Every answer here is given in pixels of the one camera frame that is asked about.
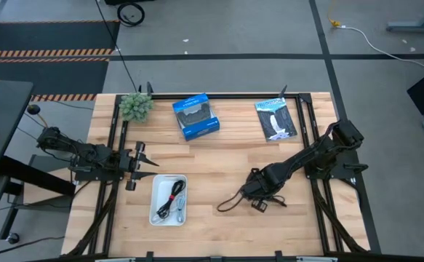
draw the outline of orange striped tape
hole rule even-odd
[[[0,63],[44,63],[44,62],[87,62],[87,61],[105,61],[109,58],[47,58],[47,59],[0,59]]]
[[[31,101],[93,101],[97,94],[58,94],[58,95],[32,95]]]
[[[107,20],[107,22],[119,23],[119,20]],[[102,20],[67,20],[67,21],[0,21],[0,24],[16,23],[103,23]]]
[[[111,55],[111,48],[50,49],[50,50],[0,50],[0,57],[58,57],[72,55]]]

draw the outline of white tray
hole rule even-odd
[[[180,193],[184,194],[185,204],[182,210],[183,212],[183,222],[180,223],[177,221],[177,210],[170,212],[169,216],[159,223],[154,223],[152,221],[153,217],[156,215],[157,210],[168,201],[169,195],[171,194],[171,189],[173,184],[178,181],[185,181],[185,188]],[[176,206],[176,200],[172,203],[172,207]],[[149,213],[149,222],[152,226],[181,226],[185,223],[186,220],[186,207],[188,206],[188,178],[185,175],[156,175],[153,178],[152,182],[152,200],[151,200],[151,211]]]

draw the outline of artificial plant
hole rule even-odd
[[[139,92],[121,97],[119,109],[124,121],[143,123],[147,120],[148,112],[153,108],[152,97]]]

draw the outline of floor mat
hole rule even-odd
[[[32,100],[94,100],[107,58],[0,59],[0,80],[34,83]]]
[[[119,21],[108,21],[114,38]],[[0,23],[0,57],[109,55],[115,44],[103,21]]]

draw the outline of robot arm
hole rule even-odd
[[[136,142],[136,154],[135,157],[132,157],[129,155],[131,149],[113,151],[103,144],[81,143],[62,134],[57,127],[45,128],[37,139],[37,147],[43,151],[51,149],[74,154],[75,157],[70,161],[69,167],[72,171],[104,172],[109,175],[113,174],[112,179],[118,178],[114,175],[119,172],[130,172],[132,180],[155,175],[153,172],[139,172],[141,162],[158,166],[145,156],[143,142]],[[94,178],[90,180],[97,180],[96,175],[93,176]]]
[[[351,121],[340,120],[328,126],[327,131],[309,147],[284,162],[272,163],[262,170],[252,169],[240,192],[245,199],[253,201],[252,206],[265,212],[263,201],[275,201],[274,194],[290,179],[292,173],[306,167],[311,178],[328,178],[332,168],[338,164],[337,156],[344,151],[358,148],[364,137]],[[361,172],[366,165],[358,165],[355,172]]]

